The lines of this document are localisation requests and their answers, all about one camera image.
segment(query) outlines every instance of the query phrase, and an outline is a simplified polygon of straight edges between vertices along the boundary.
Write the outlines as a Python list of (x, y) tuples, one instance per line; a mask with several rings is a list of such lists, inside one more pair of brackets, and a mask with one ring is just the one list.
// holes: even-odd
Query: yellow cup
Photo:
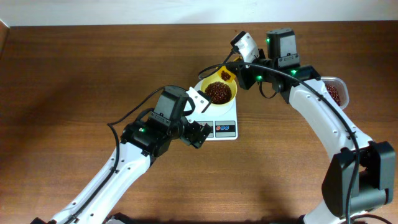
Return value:
[(212, 74), (211, 76), (205, 78), (202, 81), (200, 90), (205, 93), (205, 90), (208, 87), (208, 85), (210, 85), (214, 82), (221, 82), (221, 83), (227, 84), (229, 86), (229, 88), (231, 89), (231, 93), (232, 93), (231, 99), (229, 99), (229, 101), (227, 103), (224, 103), (222, 105), (217, 105), (217, 104), (212, 103), (209, 106), (209, 108), (206, 110), (205, 114), (212, 115), (212, 116), (218, 116), (221, 114), (225, 114), (229, 109), (231, 109), (231, 107), (233, 105), (233, 100), (235, 99), (236, 92), (237, 92), (238, 88), (236, 86), (235, 80), (233, 80), (231, 83), (229, 83), (229, 82), (224, 81), (220, 77), (220, 74), (222, 71), (231, 75), (231, 72), (228, 71), (225, 66), (222, 66), (222, 68), (219, 69), (216, 73)]

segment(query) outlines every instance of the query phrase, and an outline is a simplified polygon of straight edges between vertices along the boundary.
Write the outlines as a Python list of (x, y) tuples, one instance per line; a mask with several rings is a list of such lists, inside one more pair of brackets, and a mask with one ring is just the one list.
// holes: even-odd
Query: white kitchen scale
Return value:
[[(203, 80), (194, 89), (200, 90)], [(195, 113), (187, 116), (189, 122), (192, 120), (199, 124), (208, 124), (213, 131), (206, 138), (211, 140), (235, 140), (238, 138), (238, 122), (236, 119), (236, 98), (225, 106), (211, 104), (204, 113)]]

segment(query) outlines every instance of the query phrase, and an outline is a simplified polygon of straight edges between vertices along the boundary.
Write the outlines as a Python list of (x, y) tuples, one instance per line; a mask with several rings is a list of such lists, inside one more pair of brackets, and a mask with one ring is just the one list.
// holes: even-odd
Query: container of beans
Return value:
[(336, 77), (321, 77), (321, 80), (325, 83), (325, 91), (342, 110), (345, 109), (349, 103), (349, 95), (344, 81)]
[(229, 111), (238, 89), (235, 80), (226, 82), (221, 78), (221, 72), (223, 69), (205, 78), (200, 86), (200, 90), (212, 98), (212, 103), (205, 112), (209, 116), (219, 116)]

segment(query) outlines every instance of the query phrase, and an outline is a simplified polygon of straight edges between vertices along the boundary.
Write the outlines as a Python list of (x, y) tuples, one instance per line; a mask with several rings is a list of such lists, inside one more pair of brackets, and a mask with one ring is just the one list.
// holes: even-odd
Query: brown wooden surface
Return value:
[[(397, 149), (397, 26), (13, 27), (0, 60), (0, 223), (49, 220), (113, 151), (107, 122), (159, 86), (194, 86), (197, 72), (222, 61), (241, 30), (266, 47), (267, 30), (292, 27), (302, 64), (342, 78), (350, 96), (345, 113), (373, 139)], [(329, 161), (310, 126), (281, 96), (266, 100), (253, 88), (238, 90), (236, 98), (236, 141), (206, 142), (199, 150), (174, 141), (113, 213), (244, 221), (298, 217), (315, 208)], [(398, 200), (374, 213), (397, 223)]]
[(0, 58), (4, 44), (6, 43), (8, 30), (9, 28), (2, 21), (0, 21)]

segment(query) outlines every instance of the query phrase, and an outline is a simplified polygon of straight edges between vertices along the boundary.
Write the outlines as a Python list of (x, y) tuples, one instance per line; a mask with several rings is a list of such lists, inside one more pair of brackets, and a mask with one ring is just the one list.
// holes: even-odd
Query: white wall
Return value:
[(397, 20), (398, 0), (0, 0), (9, 26)]

